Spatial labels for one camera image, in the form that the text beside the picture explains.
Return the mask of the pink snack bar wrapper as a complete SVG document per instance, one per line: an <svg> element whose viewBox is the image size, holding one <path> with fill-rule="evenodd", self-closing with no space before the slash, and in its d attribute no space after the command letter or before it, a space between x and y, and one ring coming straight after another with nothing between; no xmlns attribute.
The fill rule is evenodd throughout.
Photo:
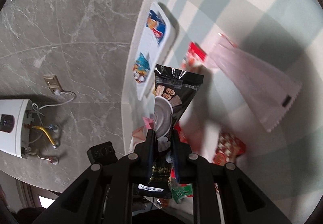
<svg viewBox="0 0 323 224"><path fill-rule="evenodd" d="M221 33L207 52L204 64L226 75L267 132L281 122L302 88L302 83L239 49Z"/></svg>

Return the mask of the blue panda snack packet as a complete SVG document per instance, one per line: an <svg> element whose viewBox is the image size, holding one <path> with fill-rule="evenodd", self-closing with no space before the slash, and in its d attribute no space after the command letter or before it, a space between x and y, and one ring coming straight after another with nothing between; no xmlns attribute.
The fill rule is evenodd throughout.
<svg viewBox="0 0 323 224"><path fill-rule="evenodd" d="M150 72L149 61L143 53L140 53L137 59L135 60L132 73L135 81L138 84L144 83L147 79L148 73Z"/></svg>

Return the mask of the large red snack bag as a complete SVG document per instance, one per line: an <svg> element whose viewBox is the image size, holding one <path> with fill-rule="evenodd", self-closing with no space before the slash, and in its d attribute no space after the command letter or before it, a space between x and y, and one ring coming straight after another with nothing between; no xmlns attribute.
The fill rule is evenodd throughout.
<svg viewBox="0 0 323 224"><path fill-rule="evenodd" d="M197 44L191 42L181 63L181 69L199 73L206 59L206 52Z"/></svg>

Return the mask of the white plastic tray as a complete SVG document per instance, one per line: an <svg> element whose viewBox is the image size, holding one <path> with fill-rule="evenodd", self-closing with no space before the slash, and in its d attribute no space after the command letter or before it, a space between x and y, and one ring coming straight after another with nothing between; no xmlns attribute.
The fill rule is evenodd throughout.
<svg viewBox="0 0 323 224"><path fill-rule="evenodd" d="M166 25L166 31L164 37L160 44L157 43L157 40L153 34L153 32L146 27L146 21L144 24L143 32L140 37L139 45L136 52L136 57L139 56L140 53L143 53L145 58L149 61L150 72L148 73L147 79L144 83L138 84L136 82L136 93L139 101L149 92L153 85L154 79L154 70L156 64L162 64L166 59L166 56L175 40L175 29L168 17L166 16L163 9L156 2L153 2L149 8L149 10L153 10L156 14L158 14Z"/></svg>

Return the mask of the black sesame snack packet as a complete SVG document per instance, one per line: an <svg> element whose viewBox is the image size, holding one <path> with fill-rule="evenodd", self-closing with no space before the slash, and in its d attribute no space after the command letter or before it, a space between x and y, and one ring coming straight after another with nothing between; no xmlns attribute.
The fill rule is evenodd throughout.
<svg viewBox="0 0 323 224"><path fill-rule="evenodd" d="M153 130L156 134L155 160L150 182L146 175L135 188L137 195L170 198L172 170L171 137L176 124L201 87L204 76L190 71L155 65Z"/></svg>

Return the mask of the green snack packet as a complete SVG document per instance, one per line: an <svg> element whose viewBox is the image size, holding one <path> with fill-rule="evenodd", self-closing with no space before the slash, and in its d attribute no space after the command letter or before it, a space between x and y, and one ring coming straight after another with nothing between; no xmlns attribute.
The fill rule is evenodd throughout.
<svg viewBox="0 0 323 224"><path fill-rule="evenodd" d="M179 184L175 179L172 179L171 191L172 198L177 204L180 204L184 198L193 197L192 184Z"/></svg>

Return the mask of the checkered tablecloth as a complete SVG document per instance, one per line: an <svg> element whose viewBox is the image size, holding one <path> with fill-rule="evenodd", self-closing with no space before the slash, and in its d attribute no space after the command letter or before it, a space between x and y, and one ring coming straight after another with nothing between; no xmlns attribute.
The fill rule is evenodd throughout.
<svg viewBox="0 0 323 224"><path fill-rule="evenodd" d="M160 0L178 28L166 64L191 42L208 72L182 118L192 147L214 156L220 130L247 147L240 169L292 223L322 197L322 7L317 0Z"/></svg>

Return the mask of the wall power socket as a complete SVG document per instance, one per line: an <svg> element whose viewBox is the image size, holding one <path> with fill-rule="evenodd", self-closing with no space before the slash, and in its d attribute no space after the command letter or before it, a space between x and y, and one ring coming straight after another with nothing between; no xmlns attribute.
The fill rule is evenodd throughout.
<svg viewBox="0 0 323 224"><path fill-rule="evenodd" d="M43 76L43 79L45 80L50 92L54 95L60 96L63 88L58 80L58 77L56 75L45 75Z"/></svg>

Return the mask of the red white candy packet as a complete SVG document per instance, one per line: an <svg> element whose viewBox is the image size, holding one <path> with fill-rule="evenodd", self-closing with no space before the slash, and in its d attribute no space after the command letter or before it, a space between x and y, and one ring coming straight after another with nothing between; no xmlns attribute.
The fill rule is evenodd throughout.
<svg viewBox="0 0 323 224"><path fill-rule="evenodd" d="M225 165L228 162L235 163L236 158L246 152L246 145L235 135L220 131L218 145L212 163Z"/></svg>

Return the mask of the white water heater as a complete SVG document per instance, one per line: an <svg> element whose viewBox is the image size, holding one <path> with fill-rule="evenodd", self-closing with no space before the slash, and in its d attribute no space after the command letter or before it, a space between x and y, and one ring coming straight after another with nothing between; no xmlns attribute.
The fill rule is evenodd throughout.
<svg viewBox="0 0 323 224"><path fill-rule="evenodd" d="M34 121L31 104L29 99L1 99L1 151L19 158L26 157Z"/></svg>

